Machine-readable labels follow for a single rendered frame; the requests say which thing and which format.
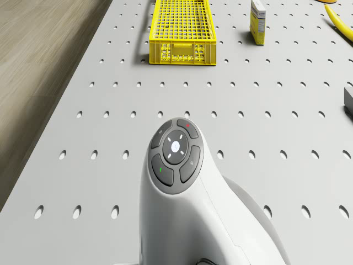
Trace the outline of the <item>yellow basket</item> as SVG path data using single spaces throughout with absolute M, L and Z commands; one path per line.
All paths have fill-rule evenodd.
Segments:
M 217 64 L 217 38 L 208 0 L 156 0 L 149 63 Z

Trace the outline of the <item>grey cube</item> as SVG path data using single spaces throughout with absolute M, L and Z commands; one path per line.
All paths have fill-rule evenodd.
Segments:
M 353 87 L 344 88 L 344 111 L 353 120 Z

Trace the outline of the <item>white and yellow box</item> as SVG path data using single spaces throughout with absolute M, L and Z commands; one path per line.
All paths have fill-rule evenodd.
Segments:
M 260 0 L 251 0 L 250 6 L 250 32 L 257 45 L 265 42 L 266 9 Z

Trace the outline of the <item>banana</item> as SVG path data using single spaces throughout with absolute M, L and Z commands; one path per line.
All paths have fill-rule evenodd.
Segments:
M 333 9 L 325 4 L 325 10 L 332 21 L 332 23 L 336 26 L 336 28 L 350 41 L 353 42 L 353 30 L 350 29 L 340 18 L 339 16 L 333 11 Z

